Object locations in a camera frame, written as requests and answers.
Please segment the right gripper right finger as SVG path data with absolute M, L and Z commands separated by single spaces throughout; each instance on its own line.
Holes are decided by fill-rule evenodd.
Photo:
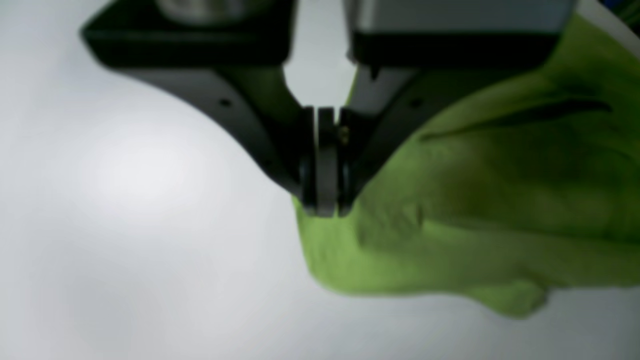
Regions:
M 337 212 L 347 215 L 397 148 L 466 96 L 553 53 L 573 0 L 345 0 L 356 66 L 338 113 Z

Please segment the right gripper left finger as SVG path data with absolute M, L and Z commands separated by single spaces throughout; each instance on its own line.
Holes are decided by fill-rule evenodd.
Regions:
M 314 109 L 288 89 L 294 0 L 113 0 L 81 28 L 107 70 L 215 121 L 265 175 L 322 214 Z

